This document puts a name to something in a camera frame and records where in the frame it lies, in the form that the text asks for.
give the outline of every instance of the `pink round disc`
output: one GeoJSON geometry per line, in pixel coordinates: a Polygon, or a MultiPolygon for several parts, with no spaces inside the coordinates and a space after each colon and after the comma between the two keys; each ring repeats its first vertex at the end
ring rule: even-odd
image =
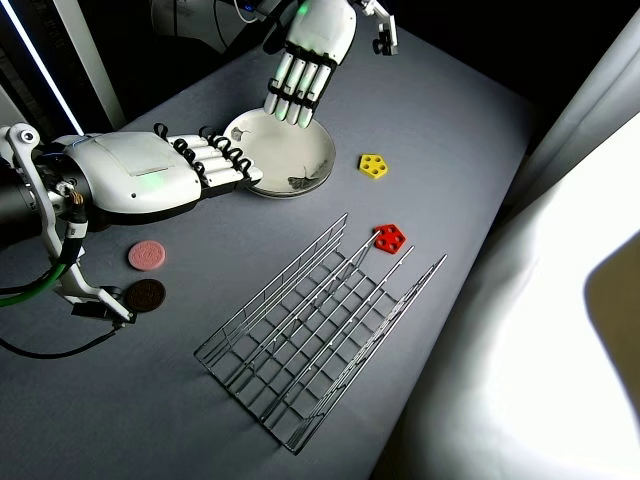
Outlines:
{"type": "Polygon", "coordinates": [[[129,263],[143,272],[160,268],[166,259],[164,247],[153,240],[136,243],[129,250],[129,263]]]}

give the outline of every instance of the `table surface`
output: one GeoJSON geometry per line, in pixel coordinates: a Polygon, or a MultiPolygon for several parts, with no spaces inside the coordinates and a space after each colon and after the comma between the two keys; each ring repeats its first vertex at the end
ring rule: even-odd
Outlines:
{"type": "MultiPolygon", "coordinates": [[[[166,301],[74,358],[38,361],[0,351],[1,478],[368,477],[518,168],[534,112],[514,93],[404,31],[399,55],[375,56],[373,25],[360,20],[316,117],[337,149],[321,188],[293,200],[238,192],[161,223],[114,226],[87,239],[82,265],[90,283],[126,286],[157,278],[167,288],[166,301]],[[377,181],[359,173],[363,152],[382,154],[390,173],[377,181]],[[347,211],[344,252],[386,223],[399,225],[416,246],[389,282],[395,296],[443,253],[449,258],[294,456],[192,353],[347,211]],[[166,265],[150,274],[125,260],[143,239],[167,249],[166,265]]],[[[167,62],[167,70],[188,68],[167,62]]],[[[170,134],[202,125],[223,130],[261,105],[277,62],[250,52],[125,130],[148,130],[158,121],[170,134]]],[[[394,260],[374,250],[364,268],[380,278],[394,260]]],[[[38,239],[6,250],[2,262],[5,285],[30,280],[47,265],[38,239]]],[[[46,292],[2,309],[0,335],[23,348],[58,351],[109,328],[69,312],[46,292]]]]}

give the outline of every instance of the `metal wire basket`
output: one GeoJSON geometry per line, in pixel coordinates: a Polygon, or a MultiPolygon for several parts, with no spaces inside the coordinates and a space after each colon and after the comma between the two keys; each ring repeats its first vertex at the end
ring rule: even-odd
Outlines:
{"type": "Polygon", "coordinates": [[[360,268],[379,232],[338,252],[345,213],[194,353],[278,441],[298,454],[446,259],[400,298],[360,268]]]}

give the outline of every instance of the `light strip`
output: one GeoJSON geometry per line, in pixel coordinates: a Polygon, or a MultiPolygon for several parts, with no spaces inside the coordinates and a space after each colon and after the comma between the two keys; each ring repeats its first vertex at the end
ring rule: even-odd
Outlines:
{"type": "Polygon", "coordinates": [[[60,104],[60,106],[64,110],[64,113],[67,114],[67,118],[69,119],[69,121],[73,125],[73,128],[75,128],[75,130],[78,133],[78,135],[84,135],[84,132],[82,131],[82,128],[80,127],[80,124],[78,123],[78,121],[76,120],[76,117],[71,112],[71,109],[69,108],[69,105],[67,105],[67,102],[65,101],[64,97],[62,96],[62,93],[60,93],[60,90],[58,89],[58,86],[53,81],[53,78],[51,77],[51,74],[49,73],[49,70],[47,70],[47,67],[45,67],[44,63],[42,62],[42,59],[40,58],[40,55],[38,54],[38,51],[36,50],[36,47],[34,47],[33,43],[31,42],[31,39],[29,38],[29,35],[27,35],[27,32],[25,31],[24,27],[22,26],[22,23],[20,23],[20,19],[16,15],[16,12],[13,10],[13,7],[9,3],[9,0],[0,0],[0,3],[2,3],[2,6],[7,11],[7,15],[9,15],[9,18],[11,19],[11,23],[13,23],[13,26],[18,31],[18,34],[20,35],[20,38],[22,38],[22,41],[24,42],[25,46],[27,47],[27,50],[29,50],[29,53],[31,54],[31,57],[33,58],[33,61],[36,62],[36,65],[40,69],[40,73],[42,73],[42,76],[44,77],[44,79],[49,84],[49,88],[51,88],[51,91],[53,92],[53,94],[55,95],[56,99],[58,100],[58,103],[60,104]]]}

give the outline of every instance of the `black round disc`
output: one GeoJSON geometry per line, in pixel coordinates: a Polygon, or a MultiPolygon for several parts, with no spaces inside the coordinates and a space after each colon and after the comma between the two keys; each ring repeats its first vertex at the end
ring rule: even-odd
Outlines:
{"type": "Polygon", "coordinates": [[[164,285],[158,280],[148,278],[131,285],[127,289],[124,299],[131,310],[144,313],[155,310],[162,305],[165,295],[164,285]]]}

